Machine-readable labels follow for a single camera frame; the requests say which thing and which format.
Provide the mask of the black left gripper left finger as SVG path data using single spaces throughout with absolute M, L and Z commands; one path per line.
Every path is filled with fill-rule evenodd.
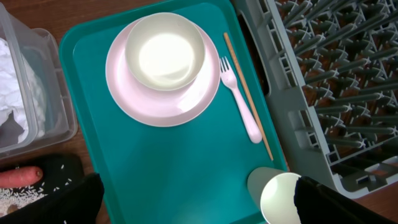
M 1 224 L 95 223 L 104 195 L 98 173 L 57 190 L 1 218 Z

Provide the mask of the orange carrot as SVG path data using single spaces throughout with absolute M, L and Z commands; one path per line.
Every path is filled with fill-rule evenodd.
M 44 173 L 37 166 L 21 167 L 19 169 L 1 172 L 1 188 L 19 188 L 38 182 Z

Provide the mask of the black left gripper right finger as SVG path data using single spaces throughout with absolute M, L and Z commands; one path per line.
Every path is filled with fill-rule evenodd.
M 307 176 L 296 181 L 294 205 L 303 224 L 395 224 Z

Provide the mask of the white napkin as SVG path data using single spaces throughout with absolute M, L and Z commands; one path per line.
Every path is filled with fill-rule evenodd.
M 25 58 L 23 61 L 32 87 L 32 97 L 38 124 L 37 137 L 41 138 L 45 134 L 47 96 L 43 90 L 41 79 L 35 74 Z M 11 114 L 14 115 L 14 121 L 23 129 L 23 132 L 18 136 L 18 141 L 22 142 L 29 131 L 27 117 L 11 52 L 7 41 L 1 39 L 1 124 L 4 124 Z

